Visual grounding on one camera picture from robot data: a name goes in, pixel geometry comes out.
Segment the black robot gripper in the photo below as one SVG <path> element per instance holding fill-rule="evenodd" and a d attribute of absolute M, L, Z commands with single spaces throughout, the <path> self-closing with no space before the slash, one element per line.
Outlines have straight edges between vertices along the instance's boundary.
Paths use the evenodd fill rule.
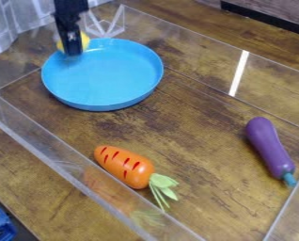
<path fill-rule="evenodd" d="M 77 56 L 82 53 L 82 44 L 76 22 L 78 14 L 89 9 L 88 0 L 53 0 L 53 8 L 62 52 L 66 56 Z"/>

